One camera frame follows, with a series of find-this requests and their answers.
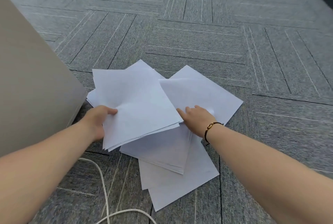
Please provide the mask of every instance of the power cord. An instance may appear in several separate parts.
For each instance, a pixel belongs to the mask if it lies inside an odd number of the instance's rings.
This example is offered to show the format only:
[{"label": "power cord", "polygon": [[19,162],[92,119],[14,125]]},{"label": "power cord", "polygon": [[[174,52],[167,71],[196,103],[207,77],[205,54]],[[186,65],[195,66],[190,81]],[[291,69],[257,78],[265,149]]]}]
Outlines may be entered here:
[{"label": "power cord", "polygon": [[103,173],[102,173],[102,170],[101,168],[98,166],[97,163],[95,163],[94,161],[90,160],[90,159],[86,159],[86,158],[79,158],[79,160],[83,160],[83,161],[87,161],[87,162],[90,162],[90,163],[93,163],[95,164],[95,166],[97,167],[100,175],[101,175],[101,180],[102,180],[102,185],[103,185],[103,190],[104,190],[104,196],[105,196],[105,205],[106,205],[106,217],[104,217],[102,220],[100,220],[99,222],[95,223],[95,224],[100,224],[102,223],[103,221],[105,221],[105,219],[108,221],[108,224],[110,224],[110,217],[112,216],[115,216],[117,214],[120,214],[120,213],[126,213],[126,212],[139,212],[139,213],[143,213],[145,216],[147,216],[154,224],[157,224],[156,221],[154,221],[154,219],[149,215],[147,214],[146,212],[140,210],[140,209],[126,209],[126,210],[121,210],[121,211],[118,211],[118,212],[115,212],[115,213],[112,213],[112,214],[109,214],[109,203],[108,203],[108,195],[106,193],[106,188],[105,188],[105,182],[104,182],[104,177],[103,177]]}]

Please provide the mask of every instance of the person's left hand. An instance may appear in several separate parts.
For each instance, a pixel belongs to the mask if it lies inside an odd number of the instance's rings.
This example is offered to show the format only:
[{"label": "person's left hand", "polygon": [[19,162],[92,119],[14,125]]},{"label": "person's left hand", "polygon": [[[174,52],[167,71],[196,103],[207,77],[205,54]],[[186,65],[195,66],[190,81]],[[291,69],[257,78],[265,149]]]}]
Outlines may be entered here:
[{"label": "person's left hand", "polygon": [[80,122],[93,130],[94,141],[98,141],[104,137],[102,123],[105,121],[106,116],[108,114],[115,115],[117,112],[117,109],[112,109],[106,106],[97,106],[87,111]]}]

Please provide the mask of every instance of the bracelet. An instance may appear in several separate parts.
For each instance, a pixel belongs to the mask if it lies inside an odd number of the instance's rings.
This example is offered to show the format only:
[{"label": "bracelet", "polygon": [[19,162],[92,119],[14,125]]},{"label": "bracelet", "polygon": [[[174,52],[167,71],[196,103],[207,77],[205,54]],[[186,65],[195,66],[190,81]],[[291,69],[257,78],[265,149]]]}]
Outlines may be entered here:
[{"label": "bracelet", "polygon": [[206,138],[206,136],[207,136],[207,132],[208,132],[209,129],[212,128],[212,126],[213,126],[214,124],[220,124],[220,125],[223,125],[223,126],[224,126],[223,123],[219,123],[219,122],[213,122],[213,123],[210,123],[210,124],[208,125],[206,131],[205,131],[205,141],[206,141],[206,142],[208,142],[208,141],[207,141],[207,138]]}]

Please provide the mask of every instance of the carpeted floor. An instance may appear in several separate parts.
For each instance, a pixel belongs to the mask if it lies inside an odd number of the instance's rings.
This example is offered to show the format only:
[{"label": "carpeted floor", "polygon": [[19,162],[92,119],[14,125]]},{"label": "carpeted floor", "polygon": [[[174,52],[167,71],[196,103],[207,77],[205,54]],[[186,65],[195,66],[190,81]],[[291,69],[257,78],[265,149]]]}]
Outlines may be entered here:
[{"label": "carpeted floor", "polygon": [[[125,69],[141,58],[170,77],[188,64],[244,100],[228,127],[333,178],[333,11],[322,0],[12,1],[88,90],[92,68]],[[207,151],[220,176],[157,213],[136,159],[101,143],[83,156],[102,168],[110,212],[139,208],[160,224],[272,223]],[[78,162],[31,223],[104,215],[98,171]],[[128,213],[112,223],[149,221]]]}]

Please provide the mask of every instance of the pile of white paper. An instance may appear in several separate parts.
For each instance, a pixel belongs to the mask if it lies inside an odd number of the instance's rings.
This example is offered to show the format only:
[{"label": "pile of white paper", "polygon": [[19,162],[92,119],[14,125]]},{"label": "pile of white paper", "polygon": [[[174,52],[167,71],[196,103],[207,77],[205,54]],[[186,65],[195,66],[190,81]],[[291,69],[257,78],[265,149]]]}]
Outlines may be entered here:
[{"label": "pile of white paper", "polygon": [[142,189],[155,211],[219,175],[201,139],[175,108],[199,105],[226,124],[242,100],[189,66],[169,79],[142,60],[125,70],[93,69],[96,89],[88,102],[117,108],[103,124],[103,148],[139,160]]}]

